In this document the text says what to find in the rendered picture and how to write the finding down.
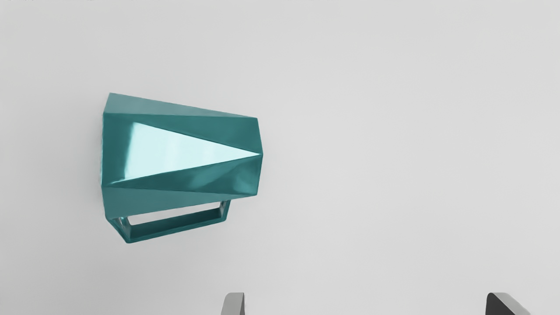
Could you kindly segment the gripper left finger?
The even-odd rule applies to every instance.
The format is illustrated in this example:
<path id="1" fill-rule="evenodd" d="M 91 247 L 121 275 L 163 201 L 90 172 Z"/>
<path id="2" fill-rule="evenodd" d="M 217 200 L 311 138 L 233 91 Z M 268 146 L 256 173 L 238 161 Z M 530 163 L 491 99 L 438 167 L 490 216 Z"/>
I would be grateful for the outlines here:
<path id="1" fill-rule="evenodd" d="M 228 293 L 220 315 L 245 315 L 245 294 L 243 292 Z"/>

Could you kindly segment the teal faceted mug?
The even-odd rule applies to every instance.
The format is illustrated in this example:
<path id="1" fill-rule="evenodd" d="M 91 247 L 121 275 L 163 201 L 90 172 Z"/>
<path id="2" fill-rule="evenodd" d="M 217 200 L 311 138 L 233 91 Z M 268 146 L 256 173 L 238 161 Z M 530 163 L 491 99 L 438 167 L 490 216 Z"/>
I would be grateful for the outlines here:
<path id="1" fill-rule="evenodd" d="M 108 95 L 101 193 L 126 243 L 224 222 L 232 200 L 257 195 L 262 163 L 255 117 Z"/>

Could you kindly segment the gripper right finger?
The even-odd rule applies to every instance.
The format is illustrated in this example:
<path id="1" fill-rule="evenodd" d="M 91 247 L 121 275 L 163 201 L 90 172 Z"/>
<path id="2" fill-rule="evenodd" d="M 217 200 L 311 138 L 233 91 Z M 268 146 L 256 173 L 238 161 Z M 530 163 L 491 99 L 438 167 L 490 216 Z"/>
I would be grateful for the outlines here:
<path id="1" fill-rule="evenodd" d="M 486 315 L 531 315 L 508 293 L 488 293 L 486 298 Z"/>

